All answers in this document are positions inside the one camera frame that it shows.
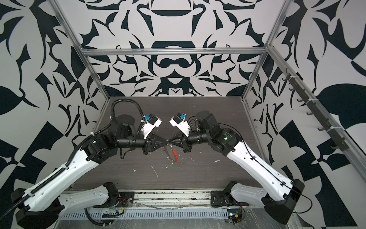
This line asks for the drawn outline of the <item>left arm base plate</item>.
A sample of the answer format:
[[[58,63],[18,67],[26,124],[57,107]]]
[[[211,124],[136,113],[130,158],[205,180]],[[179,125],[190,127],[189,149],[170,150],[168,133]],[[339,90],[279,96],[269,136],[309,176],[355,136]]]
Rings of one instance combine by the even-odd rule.
[[[134,203],[135,192],[133,191],[123,191],[119,192],[119,196],[114,200],[113,206],[116,208],[126,208],[131,207]]]

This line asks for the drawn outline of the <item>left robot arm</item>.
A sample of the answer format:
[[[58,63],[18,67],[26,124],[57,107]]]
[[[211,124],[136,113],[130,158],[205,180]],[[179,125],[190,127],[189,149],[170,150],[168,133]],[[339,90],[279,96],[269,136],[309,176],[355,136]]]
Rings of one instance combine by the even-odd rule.
[[[120,193],[112,182],[69,195],[63,192],[117,152],[124,157],[123,149],[130,152],[140,148],[147,155],[166,144],[165,139],[152,133],[162,123],[160,118],[144,115],[138,130],[134,128],[134,122],[127,114],[112,118],[107,126],[82,141],[66,163],[47,178],[28,189],[15,190],[11,199],[18,209],[17,224],[24,229],[46,229],[74,210],[117,205]]]

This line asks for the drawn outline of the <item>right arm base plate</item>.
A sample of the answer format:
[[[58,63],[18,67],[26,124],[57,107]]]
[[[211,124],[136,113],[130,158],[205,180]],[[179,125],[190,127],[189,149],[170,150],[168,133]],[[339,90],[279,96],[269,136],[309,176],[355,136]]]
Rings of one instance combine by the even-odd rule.
[[[213,208],[229,207],[237,205],[237,202],[228,192],[213,190],[210,192],[210,196],[211,196],[210,204]]]

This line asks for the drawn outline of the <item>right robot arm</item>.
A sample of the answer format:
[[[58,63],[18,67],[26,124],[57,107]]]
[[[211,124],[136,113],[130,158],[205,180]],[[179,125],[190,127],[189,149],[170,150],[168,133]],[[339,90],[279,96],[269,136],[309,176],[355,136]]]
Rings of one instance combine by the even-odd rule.
[[[214,151],[235,162],[251,175],[260,188],[231,182],[226,191],[237,203],[248,203],[264,208],[275,221],[286,225],[295,213],[295,207],[302,196],[305,184],[299,179],[291,180],[276,171],[258,156],[229,125],[219,124],[209,111],[201,111],[194,117],[196,129],[190,126],[190,119],[178,113],[169,123],[180,132],[169,139],[169,143],[183,151],[191,152],[193,145],[207,143]]]

